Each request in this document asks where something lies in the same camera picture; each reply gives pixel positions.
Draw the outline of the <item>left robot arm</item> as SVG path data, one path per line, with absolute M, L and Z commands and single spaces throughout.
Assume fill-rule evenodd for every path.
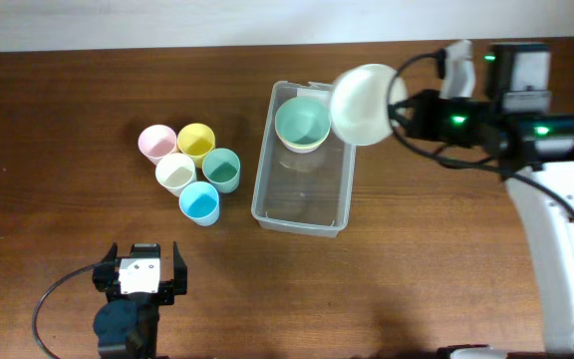
M 127 256 L 113 244 L 93 270 L 96 289 L 107 303 L 97 312 L 93 329 L 102 358 L 154 358 L 159 309 L 187 293 L 187 265 L 172 248 L 173 278 L 162 280 L 161 248 L 136 243 Z

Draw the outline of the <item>yellow bowl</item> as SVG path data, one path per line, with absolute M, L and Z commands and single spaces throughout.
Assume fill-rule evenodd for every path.
M 279 136 L 280 142 L 289 150 L 297 154 L 308 154 L 318 149 L 327 138 L 304 136 L 295 142 Z

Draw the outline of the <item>green bowl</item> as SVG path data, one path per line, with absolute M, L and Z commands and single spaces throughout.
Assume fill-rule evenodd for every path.
M 324 141 L 331 132 L 329 111 L 321 101 L 314 98 L 292 98 L 278 108 L 275 131 L 290 144 L 313 146 Z

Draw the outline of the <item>pink bowl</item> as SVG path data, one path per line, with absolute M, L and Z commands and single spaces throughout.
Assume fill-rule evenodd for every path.
M 314 151 L 318 150 L 319 147 L 313 147 L 313 148 L 293 148 L 293 147 L 286 147 L 287 150 L 296 153 L 296 154 L 310 154 L 313 153 Z

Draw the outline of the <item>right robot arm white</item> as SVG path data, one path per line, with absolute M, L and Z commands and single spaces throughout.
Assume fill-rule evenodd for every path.
M 490 46 L 484 101 L 471 45 L 430 54 L 440 90 L 388 104 L 396 140 L 434 142 L 430 160 L 451 170 L 496 174 L 524 227 L 543 314 L 543 356 L 574 358 L 574 115 L 550 110 L 551 53 L 543 43 Z

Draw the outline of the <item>white bowl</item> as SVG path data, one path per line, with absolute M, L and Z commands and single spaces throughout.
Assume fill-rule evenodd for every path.
M 367 64 L 336 79 L 328 109 L 332 129 L 340 140 L 354 146 L 371 146 L 392 135 L 389 105 L 408 97 L 403 79 L 397 79 L 389 89 L 396 73 L 388 65 Z

